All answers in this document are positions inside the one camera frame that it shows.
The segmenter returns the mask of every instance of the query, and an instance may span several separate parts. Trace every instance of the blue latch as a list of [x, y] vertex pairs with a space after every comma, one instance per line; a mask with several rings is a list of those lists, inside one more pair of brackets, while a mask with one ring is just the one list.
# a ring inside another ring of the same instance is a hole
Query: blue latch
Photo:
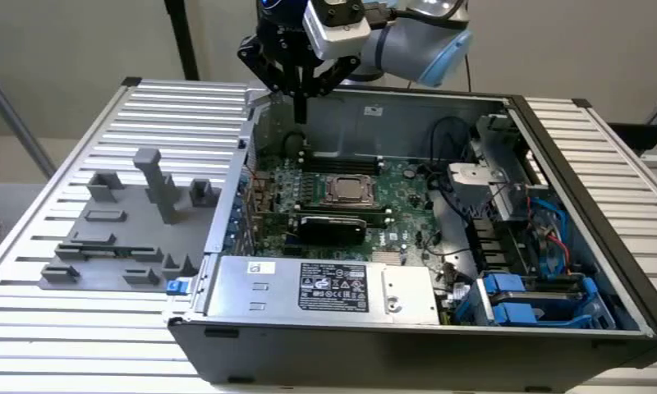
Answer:
[[166, 294], [170, 296], [187, 296], [190, 283], [184, 281], [170, 281]]

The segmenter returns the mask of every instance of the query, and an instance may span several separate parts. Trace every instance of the white wall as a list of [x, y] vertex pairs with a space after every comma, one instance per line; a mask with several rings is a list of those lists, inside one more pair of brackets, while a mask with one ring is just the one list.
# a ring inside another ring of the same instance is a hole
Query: white wall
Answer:
[[[476, 91], [583, 97], [611, 121], [650, 114], [657, 0], [471, 0], [470, 11]], [[188, 13], [203, 77], [248, 80], [236, 48], [255, 0], [188, 0]], [[77, 138], [128, 75], [182, 78], [163, 0], [0, 0], [0, 83], [35, 134]], [[460, 70], [444, 89], [464, 88]]]
[[39, 136], [79, 138], [126, 76], [180, 79], [176, 51], [163, 0], [0, 0], [0, 85]]

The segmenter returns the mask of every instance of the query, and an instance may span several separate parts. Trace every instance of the red cable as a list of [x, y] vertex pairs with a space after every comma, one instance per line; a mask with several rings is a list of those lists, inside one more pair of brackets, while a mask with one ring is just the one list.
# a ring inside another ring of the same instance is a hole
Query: red cable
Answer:
[[566, 244], [563, 244], [563, 241], [560, 241], [555, 236], [548, 236], [548, 239], [554, 241], [558, 246], [560, 246], [560, 249], [563, 249], [563, 252], [566, 253], [566, 267], [568, 268], [570, 272], [570, 250]]

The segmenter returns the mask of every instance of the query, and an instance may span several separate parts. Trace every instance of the power supply label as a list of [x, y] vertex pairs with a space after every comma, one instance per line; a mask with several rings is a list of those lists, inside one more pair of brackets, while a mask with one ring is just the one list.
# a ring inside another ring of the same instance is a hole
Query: power supply label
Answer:
[[303, 263], [299, 307], [304, 310], [370, 312], [366, 265]]

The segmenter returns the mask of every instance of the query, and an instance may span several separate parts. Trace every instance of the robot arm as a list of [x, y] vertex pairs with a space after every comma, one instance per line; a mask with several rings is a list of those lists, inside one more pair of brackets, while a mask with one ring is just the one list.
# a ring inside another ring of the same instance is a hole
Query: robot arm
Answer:
[[256, 33], [239, 57], [274, 92], [294, 97], [295, 121], [306, 123], [307, 99], [331, 93], [356, 71], [363, 80], [360, 73], [378, 71], [440, 85], [470, 46], [464, 3], [415, 0], [398, 10], [360, 0], [258, 0]]

